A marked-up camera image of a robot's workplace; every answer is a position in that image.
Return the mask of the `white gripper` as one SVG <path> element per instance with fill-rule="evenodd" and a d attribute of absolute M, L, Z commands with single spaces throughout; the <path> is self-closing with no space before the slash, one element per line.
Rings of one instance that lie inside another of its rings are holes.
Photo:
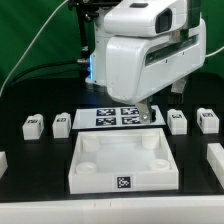
<path fill-rule="evenodd" d="M 203 19 L 198 27 L 189 30 L 189 36 L 196 38 L 191 46 L 171 50 L 168 56 L 149 64 L 146 63 L 149 51 L 156 47 L 164 49 L 169 42 L 168 34 L 150 39 L 112 37 L 106 49 L 106 87 L 110 97 L 125 104 L 137 103 L 140 122 L 150 124 L 150 106 L 143 99 L 172 83 L 171 92 L 182 94 L 186 85 L 183 77 L 204 63 L 206 26 Z"/>

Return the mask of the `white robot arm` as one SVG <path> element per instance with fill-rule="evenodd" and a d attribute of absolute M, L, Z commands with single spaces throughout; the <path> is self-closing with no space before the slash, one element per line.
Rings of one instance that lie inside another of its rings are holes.
<path fill-rule="evenodd" d="M 103 2 L 94 20 L 87 83 L 152 122 L 151 96 L 200 68 L 206 55 L 201 0 Z"/>

